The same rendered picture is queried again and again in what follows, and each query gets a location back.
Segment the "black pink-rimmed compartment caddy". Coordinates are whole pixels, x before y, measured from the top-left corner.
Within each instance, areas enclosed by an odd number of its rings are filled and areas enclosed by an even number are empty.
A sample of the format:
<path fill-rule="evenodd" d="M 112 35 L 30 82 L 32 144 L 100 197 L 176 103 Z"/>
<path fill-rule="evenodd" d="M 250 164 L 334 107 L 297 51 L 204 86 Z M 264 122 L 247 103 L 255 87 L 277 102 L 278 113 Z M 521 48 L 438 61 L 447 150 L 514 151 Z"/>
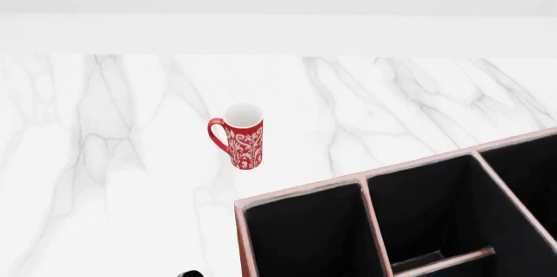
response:
<path fill-rule="evenodd" d="M 557 277 L 557 127 L 235 204 L 243 277 Z"/>

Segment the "red white patterned mug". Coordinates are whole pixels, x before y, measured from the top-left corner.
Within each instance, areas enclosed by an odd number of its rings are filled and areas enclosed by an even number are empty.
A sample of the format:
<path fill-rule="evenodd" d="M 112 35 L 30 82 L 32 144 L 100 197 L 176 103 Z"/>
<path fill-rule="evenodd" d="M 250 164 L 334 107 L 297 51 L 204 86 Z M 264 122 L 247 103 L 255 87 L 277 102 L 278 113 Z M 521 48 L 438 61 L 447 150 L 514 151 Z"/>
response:
<path fill-rule="evenodd" d="M 223 143 L 212 131 L 219 125 L 225 131 Z M 230 156 L 233 166 L 240 170 L 255 169 L 263 158 L 263 112 L 253 104 L 229 107 L 223 118 L 208 122 L 208 135 L 215 145 Z"/>

